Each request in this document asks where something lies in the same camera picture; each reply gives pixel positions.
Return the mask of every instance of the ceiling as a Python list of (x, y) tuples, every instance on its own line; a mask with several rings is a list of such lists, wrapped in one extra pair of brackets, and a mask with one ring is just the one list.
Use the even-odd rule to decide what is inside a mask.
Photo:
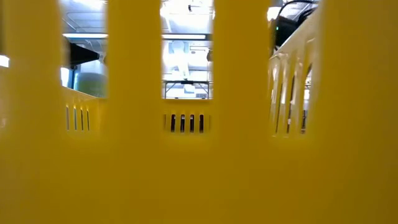
[[(64, 33), (106, 33), (105, 28), (105, 9), (108, 0), (60, 0), (63, 6), (63, 30)], [(272, 0), (272, 6), (282, 6), (284, 1)], [(293, 19), (296, 14), (305, 9), (306, 4), (292, 4), (282, 13), (283, 16)], [(165, 34), (210, 34), (213, 23), (213, 0), (162, 0), (160, 15), (162, 18), (163, 33)], [(73, 39), (71, 42), (82, 47), (98, 52), (102, 57), (106, 55), (106, 39)], [(164, 42), (164, 58), (167, 55), (166, 48), (172, 41)], [(210, 41), (185, 41), (188, 47), (201, 46), (211, 47)], [(189, 54), (189, 70), (208, 70), (206, 55), (203, 49), (186, 50)], [(177, 67), (177, 59), (168, 59), (169, 63), (164, 63), (171, 71)]]

